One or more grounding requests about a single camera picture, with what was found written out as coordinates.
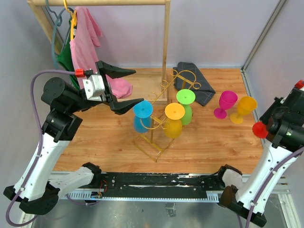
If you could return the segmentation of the red wine glass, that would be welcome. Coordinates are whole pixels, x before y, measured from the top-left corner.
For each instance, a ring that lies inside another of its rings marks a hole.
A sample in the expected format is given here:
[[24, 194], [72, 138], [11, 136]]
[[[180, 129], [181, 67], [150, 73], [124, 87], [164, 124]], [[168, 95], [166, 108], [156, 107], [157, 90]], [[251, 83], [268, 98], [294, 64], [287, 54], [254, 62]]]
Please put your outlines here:
[[268, 135], [266, 125], [264, 125], [262, 122], [256, 122], [252, 127], [252, 132], [260, 139], [265, 139]]

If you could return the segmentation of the blue wine glass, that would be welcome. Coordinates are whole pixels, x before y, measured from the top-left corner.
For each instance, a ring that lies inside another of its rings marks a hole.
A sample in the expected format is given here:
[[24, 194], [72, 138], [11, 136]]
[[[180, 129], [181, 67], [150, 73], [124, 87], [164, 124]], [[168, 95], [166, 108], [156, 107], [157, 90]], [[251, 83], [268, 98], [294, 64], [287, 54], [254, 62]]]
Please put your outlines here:
[[133, 127], [138, 133], [146, 133], [152, 125], [151, 115], [153, 106], [150, 102], [144, 100], [133, 107], [135, 117], [133, 119]]

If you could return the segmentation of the pink wine glass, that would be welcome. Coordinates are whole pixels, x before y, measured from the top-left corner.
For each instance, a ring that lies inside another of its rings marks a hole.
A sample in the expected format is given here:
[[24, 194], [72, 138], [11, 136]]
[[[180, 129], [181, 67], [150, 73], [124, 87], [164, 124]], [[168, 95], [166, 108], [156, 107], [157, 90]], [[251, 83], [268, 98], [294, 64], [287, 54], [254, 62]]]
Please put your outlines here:
[[238, 95], [233, 91], [224, 91], [219, 99], [219, 108], [214, 110], [214, 116], [218, 119], [227, 117], [227, 110], [232, 108], [238, 100]]

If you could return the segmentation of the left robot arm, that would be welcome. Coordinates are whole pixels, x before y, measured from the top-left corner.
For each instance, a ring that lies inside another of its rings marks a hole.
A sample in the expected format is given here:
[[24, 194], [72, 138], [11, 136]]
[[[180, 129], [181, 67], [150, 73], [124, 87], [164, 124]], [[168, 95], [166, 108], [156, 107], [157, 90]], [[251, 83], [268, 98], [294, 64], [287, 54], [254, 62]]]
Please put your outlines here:
[[4, 190], [4, 195], [11, 202], [18, 202], [19, 208], [27, 214], [45, 215], [73, 190], [82, 186], [96, 188], [102, 182], [101, 169], [90, 162], [63, 178], [49, 178], [82, 123], [77, 112], [105, 104], [115, 114], [122, 115], [141, 102], [140, 98], [119, 102], [110, 86], [111, 79], [132, 75], [134, 70], [103, 61], [95, 65], [96, 70], [77, 69], [73, 72], [82, 79], [83, 89], [77, 90], [60, 78], [60, 70], [54, 70], [56, 76], [44, 85], [41, 100], [49, 105], [50, 112], [45, 122], [38, 123], [38, 146], [20, 180]]

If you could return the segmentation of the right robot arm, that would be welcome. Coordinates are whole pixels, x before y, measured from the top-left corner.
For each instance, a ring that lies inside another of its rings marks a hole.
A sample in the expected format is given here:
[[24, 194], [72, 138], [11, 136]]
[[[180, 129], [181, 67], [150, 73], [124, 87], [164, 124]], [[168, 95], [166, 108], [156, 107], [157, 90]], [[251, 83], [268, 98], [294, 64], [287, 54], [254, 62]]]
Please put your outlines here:
[[287, 97], [275, 98], [259, 118], [267, 130], [262, 156], [246, 182], [239, 170], [222, 166], [215, 184], [223, 190], [219, 205], [230, 209], [238, 218], [266, 224], [266, 202], [275, 185], [304, 151], [304, 90], [294, 87]]

